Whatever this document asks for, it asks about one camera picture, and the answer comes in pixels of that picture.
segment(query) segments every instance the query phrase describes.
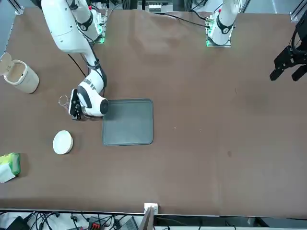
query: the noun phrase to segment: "beige container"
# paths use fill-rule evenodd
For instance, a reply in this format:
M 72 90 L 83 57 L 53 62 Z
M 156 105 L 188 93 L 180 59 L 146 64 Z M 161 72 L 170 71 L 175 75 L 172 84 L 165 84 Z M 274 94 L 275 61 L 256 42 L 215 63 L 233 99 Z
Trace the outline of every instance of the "beige container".
M 23 61 L 13 60 L 9 53 L 0 58 L 0 75 L 17 89 L 25 93 L 33 93 L 39 84 L 36 73 Z

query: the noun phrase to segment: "clear glass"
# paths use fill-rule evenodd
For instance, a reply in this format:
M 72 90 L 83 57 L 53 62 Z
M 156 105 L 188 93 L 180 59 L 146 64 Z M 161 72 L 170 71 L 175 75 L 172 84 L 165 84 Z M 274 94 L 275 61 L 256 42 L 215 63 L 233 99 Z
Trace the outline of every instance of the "clear glass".
M 68 96 L 63 95 L 59 97 L 58 103 L 60 106 L 63 106 L 68 111 L 70 101 L 71 99 Z

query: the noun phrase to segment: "brown table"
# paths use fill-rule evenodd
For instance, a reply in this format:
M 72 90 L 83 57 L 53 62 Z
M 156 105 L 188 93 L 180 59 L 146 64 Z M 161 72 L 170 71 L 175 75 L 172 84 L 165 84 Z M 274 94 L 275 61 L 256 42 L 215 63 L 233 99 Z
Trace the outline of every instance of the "brown table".
M 0 207 L 142 212 L 155 202 L 165 214 L 306 218 L 307 78 L 293 82 L 292 69 L 269 79 L 294 26 L 288 15 L 240 14 L 232 48 L 207 48 L 202 27 L 114 11 L 95 45 L 106 97 L 152 99 L 154 140 L 104 147 L 101 120 L 72 121 L 58 105 L 83 76 L 41 11 L 26 9 L 8 52 L 40 84 L 26 95 L 0 83 L 0 152 L 22 153 L 20 177 L 0 185 Z M 52 140 L 62 129 L 74 147 L 59 156 Z

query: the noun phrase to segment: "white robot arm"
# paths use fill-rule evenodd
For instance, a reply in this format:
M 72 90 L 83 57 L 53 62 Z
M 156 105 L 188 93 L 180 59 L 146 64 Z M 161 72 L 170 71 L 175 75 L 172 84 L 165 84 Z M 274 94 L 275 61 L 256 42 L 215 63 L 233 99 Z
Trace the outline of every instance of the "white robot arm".
M 69 114 L 74 119 L 80 119 L 82 113 L 104 116 L 108 100 L 99 93 L 106 87 L 106 74 L 85 38 L 93 41 L 100 35 L 97 12 L 90 11 L 85 0 L 42 0 L 42 10 L 57 47 L 63 52 L 82 54 L 91 69 L 71 92 Z
M 209 34 L 214 43 L 222 46 L 228 42 L 239 10 L 238 0 L 223 0 L 221 12 L 216 12 L 213 16 L 214 25 Z

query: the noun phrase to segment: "small white bowl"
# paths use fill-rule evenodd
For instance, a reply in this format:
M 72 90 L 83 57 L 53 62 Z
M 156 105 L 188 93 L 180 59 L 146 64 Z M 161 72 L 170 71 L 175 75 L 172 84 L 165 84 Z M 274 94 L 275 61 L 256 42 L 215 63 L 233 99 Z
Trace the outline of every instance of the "small white bowl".
M 71 134 L 66 131 L 62 130 L 56 134 L 53 139 L 53 150 L 56 154 L 62 155 L 68 153 L 73 146 L 73 139 Z

